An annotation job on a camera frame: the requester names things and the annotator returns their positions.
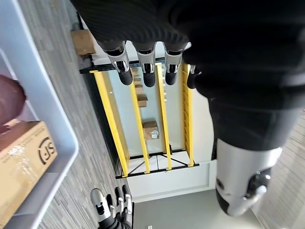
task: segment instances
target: brown object in bin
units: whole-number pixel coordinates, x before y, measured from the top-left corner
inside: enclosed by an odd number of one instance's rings
[[[142,123],[144,138],[146,140],[158,139],[159,138],[159,128],[157,122],[149,121]]]
[[[25,99],[18,81],[0,75],[0,126],[20,115]]]
[[[20,122],[0,135],[0,229],[57,156],[46,124]]]
[[[71,37],[78,55],[95,53],[93,38],[89,30],[71,31]]]
[[[138,98],[138,106],[139,107],[146,107],[147,106],[147,96],[145,94],[138,94],[137,95]]]

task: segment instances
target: brown box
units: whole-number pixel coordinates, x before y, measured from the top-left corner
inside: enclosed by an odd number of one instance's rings
[[[57,156],[46,124],[20,122],[0,135],[0,229]]]
[[[135,86],[142,85],[141,78],[134,78],[133,83]]]
[[[136,94],[144,94],[143,85],[136,85],[135,86],[135,93]]]
[[[138,68],[131,68],[132,76],[135,78],[139,75]]]
[[[78,55],[95,53],[92,35],[89,30],[71,31],[71,37]]]
[[[137,95],[138,98],[138,106],[139,107],[146,107],[147,106],[147,96],[145,94],[138,94]]]
[[[142,123],[144,138],[146,140],[158,139],[159,129],[156,121],[149,121]]]

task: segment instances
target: robotic finger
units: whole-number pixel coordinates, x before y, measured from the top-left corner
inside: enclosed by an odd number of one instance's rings
[[[131,215],[132,214],[132,195],[131,195],[129,187],[127,185],[123,185],[122,189],[123,189],[123,193],[124,193],[125,208],[127,209],[128,214]]]
[[[190,73],[187,77],[187,82],[186,82],[188,88],[190,88],[190,89],[195,89],[196,88],[195,79],[196,79],[197,76],[199,76],[201,74],[202,74],[201,70],[196,68],[196,65],[191,65]]]
[[[155,42],[149,43],[132,43],[137,51],[139,62],[143,71],[144,84],[147,87],[152,87],[155,84]]]
[[[116,217],[116,209],[115,209],[115,206],[113,205],[112,197],[111,197],[110,194],[107,195],[106,200],[107,200],[107,203],[108,203],[109,210],[111,212],[112,218],[115,218]]]
[[[182,60],[182,53],[187,45],[163,43],[165,49],[165,81],[168,85],[173,85],[177,80],[177,72]]]
[[[116,202],[118,207],[117,215],[121,216],[124,211],[124,195],[119,187],[116,187],[114,191],[115,191]]]
[[[117,70],[120,80],[124,85],[132,83],[132,73],[129,67],[129,59],[125,48],[125,41],[100,43],[99,45],[107,54],[111,64]]]

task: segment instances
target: gray floor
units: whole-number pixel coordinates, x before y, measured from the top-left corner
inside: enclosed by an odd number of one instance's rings
[[[20,0],[25,19],[61,104],[79,140],[80,151],[49,206],[40,229],[93,229],[97,221],[89,193],[114,194],[116,180],[91,100],[78,69],[88,65],[74,50],[70,30],[77,22],[68,0]]]

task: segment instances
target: white wall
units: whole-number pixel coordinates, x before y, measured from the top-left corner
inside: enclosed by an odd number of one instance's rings
[[[208,100],[193,90],[193,144],[196,163],[210,161],[214,142]]]
[[[216,167],[214,160],[200,163],[198,167],[128,177],[127,181],[133,201],[138,203],[214,189]]]
[[[134,229],[262,229],[252,211],[236,218],[220,209],[215,190],[135,204]]]

